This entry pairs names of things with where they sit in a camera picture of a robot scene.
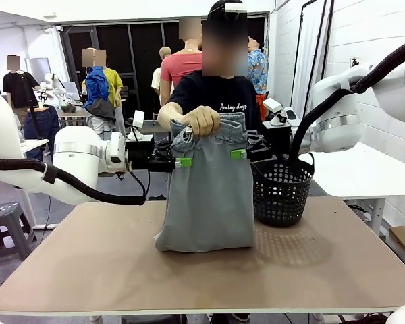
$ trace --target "dark blue jacket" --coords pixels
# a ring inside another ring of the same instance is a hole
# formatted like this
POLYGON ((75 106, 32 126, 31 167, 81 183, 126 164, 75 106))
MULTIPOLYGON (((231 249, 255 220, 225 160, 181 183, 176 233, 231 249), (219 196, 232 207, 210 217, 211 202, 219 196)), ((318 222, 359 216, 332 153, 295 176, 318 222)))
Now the dark blue jacket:
POLYGON ((94 66, 89 69, 89 73, 86 77, 86 87, 88 100, 85 107, 92 105, 95 99, 102 98, 108 100, 108 81, 101 66, 94 66))

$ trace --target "printed text on t-shirt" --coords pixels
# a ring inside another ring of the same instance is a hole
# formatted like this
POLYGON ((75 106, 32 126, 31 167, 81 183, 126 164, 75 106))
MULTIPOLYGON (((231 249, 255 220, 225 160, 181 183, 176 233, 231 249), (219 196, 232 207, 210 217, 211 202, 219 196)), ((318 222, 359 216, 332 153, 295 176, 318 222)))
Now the printed text on t-shirt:
POLYGON ((231 105, 228 105, 228 106, 224 106, 223 105, 223 103, 221 103, 221 111, 231 111, 232 113, 233 112, 235 112, 236 110, 237 111, 245 111, 246 109, 248 109, 248 106, 247 105, 240 105, 240 104, 238 104, 238 105, 236 105, 236 106, 231 106, 231 105))

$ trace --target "laundry basket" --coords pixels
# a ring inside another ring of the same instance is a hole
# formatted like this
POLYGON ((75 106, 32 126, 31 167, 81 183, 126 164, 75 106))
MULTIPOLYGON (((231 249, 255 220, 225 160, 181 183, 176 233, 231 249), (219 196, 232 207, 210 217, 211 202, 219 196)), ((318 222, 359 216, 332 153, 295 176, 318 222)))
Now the laundry basket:
POLYGON ((274 227, 297 224, 303 215, 314 171, 313 156, 312 164, 297 160, 288 166, 279 159, 253 163, 255 218, 274 227))

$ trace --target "ceiling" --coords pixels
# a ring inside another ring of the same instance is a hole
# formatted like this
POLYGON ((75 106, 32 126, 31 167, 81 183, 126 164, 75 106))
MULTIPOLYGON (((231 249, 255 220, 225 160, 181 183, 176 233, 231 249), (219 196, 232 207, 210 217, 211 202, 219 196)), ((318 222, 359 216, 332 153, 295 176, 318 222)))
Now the ceiling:
POLYGON ((0 11, 0 28, 16 25, 45 24, 46 21, 0 11))

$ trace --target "red t-shirt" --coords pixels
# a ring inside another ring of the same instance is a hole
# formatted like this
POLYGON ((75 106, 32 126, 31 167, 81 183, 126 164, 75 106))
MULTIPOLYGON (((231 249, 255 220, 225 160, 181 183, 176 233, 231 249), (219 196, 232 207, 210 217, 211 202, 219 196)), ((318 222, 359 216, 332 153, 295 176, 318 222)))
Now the red t-shirt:
POLYGON ((173 54, 162 61, 161 78, 176 88, 182 77, 202 68, 203 53, 173 54))

